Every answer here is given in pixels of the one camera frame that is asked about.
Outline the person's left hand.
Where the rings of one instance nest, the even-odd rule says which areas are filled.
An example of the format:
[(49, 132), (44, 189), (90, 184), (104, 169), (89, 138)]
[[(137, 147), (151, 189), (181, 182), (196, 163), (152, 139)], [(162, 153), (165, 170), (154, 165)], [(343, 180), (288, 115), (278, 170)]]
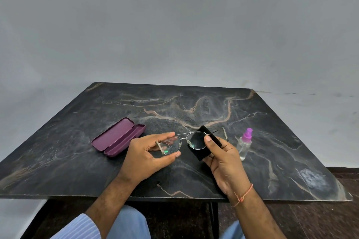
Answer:
[(133, 139), (130, 142), (119, 174), (142, 182), (161, 170), (162, 168), (152, 167), (152, 160), (155, 157), (150, 153), (150, 150), (157, 146), (156, 142), (164, 141), (174, 135), (174, 132), (168, 132)]

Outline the person's right hand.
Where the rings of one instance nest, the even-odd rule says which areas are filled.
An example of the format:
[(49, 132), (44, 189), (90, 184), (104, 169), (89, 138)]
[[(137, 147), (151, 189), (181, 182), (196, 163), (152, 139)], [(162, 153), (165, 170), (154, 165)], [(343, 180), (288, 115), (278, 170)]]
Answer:
[(202, 161), (210, 168), (219, 189), (226, 195), (234, 190), (240, 194), (252, 184), (244, 170), (237, 149), (229, 142), (219, 138), (222, 143), (222, 159), (216, 159), (213, 154)]

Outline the black cleaning cloth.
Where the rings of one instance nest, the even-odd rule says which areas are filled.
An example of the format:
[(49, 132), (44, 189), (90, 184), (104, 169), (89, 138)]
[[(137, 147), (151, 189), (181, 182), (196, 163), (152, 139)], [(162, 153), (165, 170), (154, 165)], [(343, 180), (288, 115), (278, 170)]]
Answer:
[(222, 143), (214, 135), (215, 132), (216, 131), (210, 131), (208, 128), (202, 125), (197, 131), (191, 132), (186, 136), (186, 142), (189, 149), (199, 161), (203, 160), (205, 157), (211, 154), (211, 151), (206, 147), (204, 142), (204, 137), (206, 135), (209, 135), (218, 146), (222, 147)]

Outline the metal frame eyeglasses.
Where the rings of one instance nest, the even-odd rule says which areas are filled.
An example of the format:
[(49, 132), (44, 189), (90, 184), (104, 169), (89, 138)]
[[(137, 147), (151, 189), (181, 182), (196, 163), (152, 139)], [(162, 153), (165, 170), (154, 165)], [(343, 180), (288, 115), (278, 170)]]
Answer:
[(156, 142), (157, 147), (163, 155), (170, 155), (180, 151), (182, 143), (184, 142), (193, 150), (205, 149), (204, 136), (213, 135), (228, 141), (228, 135), (224, 127), (210, 131), (208, 129), (199, 129), (198, 131), (192, 131), (187, 133), (176, 134), (173, 137), (167, 138), (164, 141)]

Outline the person's right forearm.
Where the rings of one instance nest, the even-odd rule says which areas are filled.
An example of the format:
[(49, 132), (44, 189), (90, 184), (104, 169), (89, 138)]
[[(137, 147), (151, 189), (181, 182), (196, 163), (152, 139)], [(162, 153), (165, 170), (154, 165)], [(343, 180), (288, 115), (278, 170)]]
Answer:
[(244, 193), (234, 190), (228, 199), (246, 239), (287, 239), (251, 184)]

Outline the person's left forearm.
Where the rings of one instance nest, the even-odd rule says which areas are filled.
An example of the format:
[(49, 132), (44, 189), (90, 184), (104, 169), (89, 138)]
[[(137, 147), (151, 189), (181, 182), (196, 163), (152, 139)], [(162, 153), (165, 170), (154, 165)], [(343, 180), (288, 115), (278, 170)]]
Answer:
[(115, 219), (140, 181), (119, 174), (87, 209), (85, 214), (98, 228), (101, 239), (106, 239)]

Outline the clear spray bottle pink cap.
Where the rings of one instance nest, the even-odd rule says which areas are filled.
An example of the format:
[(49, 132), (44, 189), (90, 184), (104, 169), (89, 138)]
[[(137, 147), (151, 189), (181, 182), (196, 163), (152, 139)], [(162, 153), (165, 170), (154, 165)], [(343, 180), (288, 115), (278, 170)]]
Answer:
[(241, 161), (244, 161), (252, 144), (253, 129), (247, 128), (245, 133), (238, 139), (237, 150)]

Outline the purple glasses case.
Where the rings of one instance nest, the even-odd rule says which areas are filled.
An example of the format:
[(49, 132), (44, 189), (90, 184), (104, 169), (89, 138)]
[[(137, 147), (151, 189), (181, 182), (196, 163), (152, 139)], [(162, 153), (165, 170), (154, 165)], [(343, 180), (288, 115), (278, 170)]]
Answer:
[(91, 145), (109, 158), (116, 157), (130, 145), (132, 139), (139, 138), (146, 125), (136, 124), (125, 117), (102, 132), (91, 141)]

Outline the black table leg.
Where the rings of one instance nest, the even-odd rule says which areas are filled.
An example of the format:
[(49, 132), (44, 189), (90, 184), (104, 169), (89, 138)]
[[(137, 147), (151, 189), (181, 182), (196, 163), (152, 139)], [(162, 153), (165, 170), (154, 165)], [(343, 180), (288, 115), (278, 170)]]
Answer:
[(217, 202), (209, 202), (209, 213), (213, 238), (219, 239), (219, 214)]

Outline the person's left leg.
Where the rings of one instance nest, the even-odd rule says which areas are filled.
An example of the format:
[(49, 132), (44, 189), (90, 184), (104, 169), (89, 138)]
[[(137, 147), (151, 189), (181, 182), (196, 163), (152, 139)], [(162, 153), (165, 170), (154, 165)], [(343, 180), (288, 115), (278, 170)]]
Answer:
[(151, 239), (145, 216), (137, 209), (124, 205), (106, 239)]

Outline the person's leg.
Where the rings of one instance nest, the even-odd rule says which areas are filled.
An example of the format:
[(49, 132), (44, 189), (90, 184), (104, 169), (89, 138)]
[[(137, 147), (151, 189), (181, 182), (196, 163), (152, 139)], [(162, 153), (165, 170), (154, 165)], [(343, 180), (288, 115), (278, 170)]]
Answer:
[(219, 237), (219, 239), (246, 239), (238, 220), (233, 222)]
[(137, 209), (124, 205), (106, 239), (151, 239), (145, 216)]

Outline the person's right leg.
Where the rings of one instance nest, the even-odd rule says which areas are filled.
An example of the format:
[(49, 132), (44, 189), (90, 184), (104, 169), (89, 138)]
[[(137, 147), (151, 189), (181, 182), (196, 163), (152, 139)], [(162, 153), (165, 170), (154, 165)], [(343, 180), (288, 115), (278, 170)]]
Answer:
[(238, 220), (233, 222), (219, 237), (219, 239), (246, 239)]

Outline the striped blue shirt sleeve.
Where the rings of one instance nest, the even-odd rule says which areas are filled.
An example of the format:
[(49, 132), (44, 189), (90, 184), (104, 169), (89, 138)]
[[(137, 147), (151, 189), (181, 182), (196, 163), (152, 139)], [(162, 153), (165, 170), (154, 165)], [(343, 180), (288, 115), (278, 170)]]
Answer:
[(86, 214), (80, 214), (50, 239), (102, 239), (99, 229)]

